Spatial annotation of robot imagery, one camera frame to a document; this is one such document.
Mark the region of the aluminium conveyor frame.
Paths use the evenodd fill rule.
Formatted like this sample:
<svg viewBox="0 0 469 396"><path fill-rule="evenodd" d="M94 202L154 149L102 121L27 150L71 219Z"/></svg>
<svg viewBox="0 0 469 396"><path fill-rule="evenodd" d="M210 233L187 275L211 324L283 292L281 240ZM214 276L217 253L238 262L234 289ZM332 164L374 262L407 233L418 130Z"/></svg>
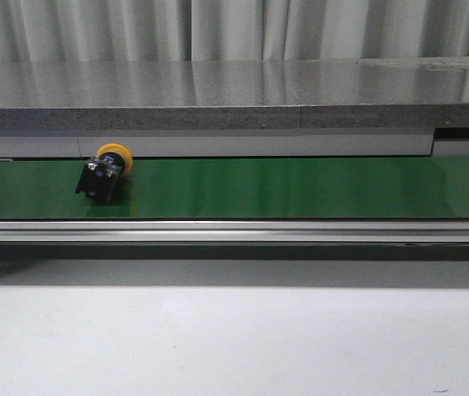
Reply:
<svg viewBox="0 0 469 396"><path fill-rule="evenodd" d="M0 284L469 288L469 220L0 221Z"/></svg>

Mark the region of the yellow black push button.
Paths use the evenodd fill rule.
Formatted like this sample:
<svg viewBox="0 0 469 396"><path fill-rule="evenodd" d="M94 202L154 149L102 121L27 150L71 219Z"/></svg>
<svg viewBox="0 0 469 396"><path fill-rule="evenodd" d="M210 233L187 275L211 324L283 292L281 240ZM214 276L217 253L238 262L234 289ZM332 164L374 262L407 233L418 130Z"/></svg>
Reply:
<svg viewBox="0 0 469 396"><path fill-rule="evenodd" d="M132 168L132 152L126 146L118 143L105 144L84 163L75 193L108 202L120 179Z"/></svg>

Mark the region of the white pleated curtain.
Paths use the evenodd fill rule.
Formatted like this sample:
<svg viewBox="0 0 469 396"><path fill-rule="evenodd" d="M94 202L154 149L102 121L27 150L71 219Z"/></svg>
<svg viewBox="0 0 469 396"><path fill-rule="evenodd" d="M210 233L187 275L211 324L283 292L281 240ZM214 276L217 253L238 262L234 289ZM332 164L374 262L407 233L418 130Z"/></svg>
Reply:
<svg viewBox="0 0 469 396"><path fill-rule="evenodd" d="M0 1L0 61L469 55L469 1Z"/></svg>

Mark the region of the green conveyor belt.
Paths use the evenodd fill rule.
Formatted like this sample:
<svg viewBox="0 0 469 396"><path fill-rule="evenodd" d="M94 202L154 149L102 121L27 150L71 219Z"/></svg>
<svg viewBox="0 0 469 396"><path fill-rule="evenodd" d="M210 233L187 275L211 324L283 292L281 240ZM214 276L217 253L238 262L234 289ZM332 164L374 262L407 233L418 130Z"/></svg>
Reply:
<svg viewBox="0 0 469 396"><path fill-rule="evenodd" d="M143 159L106 204L82 168L0 161L0 219L469 218L469 157Z"/></svg>

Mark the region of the dark grey stone counter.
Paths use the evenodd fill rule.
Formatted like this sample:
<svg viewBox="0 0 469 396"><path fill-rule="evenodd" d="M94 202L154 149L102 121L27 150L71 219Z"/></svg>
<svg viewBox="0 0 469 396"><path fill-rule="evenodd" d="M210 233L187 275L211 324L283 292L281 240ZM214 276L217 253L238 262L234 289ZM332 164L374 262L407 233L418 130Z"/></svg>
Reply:
<svg viewBox="0 0 469 396"><path fill-rule="evenodd" d="M0 62L0 158L469 154L469 57Z"/></svg>

